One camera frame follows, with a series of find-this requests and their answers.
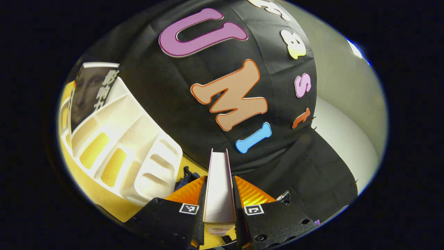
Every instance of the book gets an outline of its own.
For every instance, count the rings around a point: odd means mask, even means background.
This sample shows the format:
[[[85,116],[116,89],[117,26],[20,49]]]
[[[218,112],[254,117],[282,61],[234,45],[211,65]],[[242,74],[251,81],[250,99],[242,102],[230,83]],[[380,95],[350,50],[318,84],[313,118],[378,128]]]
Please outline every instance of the book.
[[[70,136],[86,118],[107,103],[121,71],[122,67],[117,63],[83,63],[68,101],[67,125]]]

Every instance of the orange letter m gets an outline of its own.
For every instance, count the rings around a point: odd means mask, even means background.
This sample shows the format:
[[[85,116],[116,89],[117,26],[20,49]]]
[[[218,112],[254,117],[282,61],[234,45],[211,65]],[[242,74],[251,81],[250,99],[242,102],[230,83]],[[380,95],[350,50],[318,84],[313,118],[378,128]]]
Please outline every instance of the orange letter m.
[[[193,84],[191,93],[202,104],[211,103],[211,98],[225,91],[211,106],[211,113],[232,110],[216,116],[219,126],[230,131],[236,124],[267,112],[267,101],[263,97],[244,98],[260,79],[259,69],[253,60],[244,61],[242,68],[208,84]]]

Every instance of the white shelf organizer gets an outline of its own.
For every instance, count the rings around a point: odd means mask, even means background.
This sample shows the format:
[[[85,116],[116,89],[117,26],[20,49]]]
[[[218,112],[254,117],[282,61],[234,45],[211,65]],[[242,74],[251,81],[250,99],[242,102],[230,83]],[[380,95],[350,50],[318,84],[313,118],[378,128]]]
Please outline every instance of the white shelf organizer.
[[[60,109],[60,119],[67,101]],[[140,106],[120,77],[106,104],[73,131],[71,147],[67,143],[67,128],[62,128],[64,146],[79,167],[108,191],[142,206],[155,197],[165,198],[173,193],[182,149]],[[102,133],[109,141],[97,158],[92,159],[92,165],[84,166],[82,155],[91,150],[88,147]],[[103,182],[102,176],[117,150],[126,157],[114,185],[110,186]]]

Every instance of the purple letter u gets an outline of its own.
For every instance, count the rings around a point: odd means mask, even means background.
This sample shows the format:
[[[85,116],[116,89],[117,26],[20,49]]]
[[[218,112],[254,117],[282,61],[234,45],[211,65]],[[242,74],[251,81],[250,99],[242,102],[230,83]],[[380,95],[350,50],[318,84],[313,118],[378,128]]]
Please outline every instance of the purple letter u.
[[[206,20],[219,20],[223,14],[212,8],[205,8],[199,13],[181,19],[168,26],[159,37],[159,45],[169,56],[185,57],[206,49],[212,45],[234,38],[247,40],[247,33],[234,23],[224,23],[223,28],[212,31],[188,42],[181,42],[177,34],[182,30]]]

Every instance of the yellow surface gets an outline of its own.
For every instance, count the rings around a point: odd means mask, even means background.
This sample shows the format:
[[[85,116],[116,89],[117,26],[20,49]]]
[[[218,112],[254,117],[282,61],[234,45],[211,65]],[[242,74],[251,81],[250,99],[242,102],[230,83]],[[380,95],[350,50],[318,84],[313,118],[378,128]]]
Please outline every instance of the yellow surface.
[[[63,110],[63,116],[62,116],[62,128],[66,128],[66,119],[68,117],[68,108]]]
[[[70,82],[65,86],[65,89],[62,93],[61,103],[59,107],[61,107],[62,103],[66,101],[73,87],[73,82]],[[59,136],[61,136],[62,124],[59,124]],[[71,146],[71,142],[69,140],[69,136],[67,136],[67,143]],[[62,155],[65,159],[65,164],[68,170],[70,171],[72,178],[79,185],[82,191],[88,196],[91,201],[97,205],[102,206],[106,211],[116,217],[118,220],[122,222],[126,222],[130,218],[132,218],[137,212],[142,209],[142,206],[136,205],[130,201],[127,201],[111,192],[103,188],[93,179],[91,179],[83,170],[76,164],[74,159],[68,153],[66,147],[61,144]],[[178,175],[176,177],[176,181],[181,181],[183,177],[183,167],[188,166],[189,170],[194,173],[198,173],[200,176],[208,175],[208,171],[193,160],[188,158],[186,155],[182,157],[182,161],[180,163],[180,168]],[[234,227],[227,233],[233,240],[236,239],[236,233],[234,231]],[[200,246],[200,249],[209,249],[215,246],[224,245],[224,241],[221,237],[211,235],[208,230],[204,229],[204,241],[205,245]]]
[[[116,149],[107,166],[103,170],[102,176],[100,177],[106,185],[110,187],[114,186],[117,175],[119,174],[119,171],[122,168],[123,162],[126,158],[127,154],[125,151],[119,148]]]
[[[99,156],[100,152],[105,148],[105,146],[110,142],[110,138],[104,134],[101,133],[98,135],[91,144],[85,149],[83,154],[80,156],[80,162],[83,164],[83,166],[87,169],[90,169],[92,167],[92,164]]]

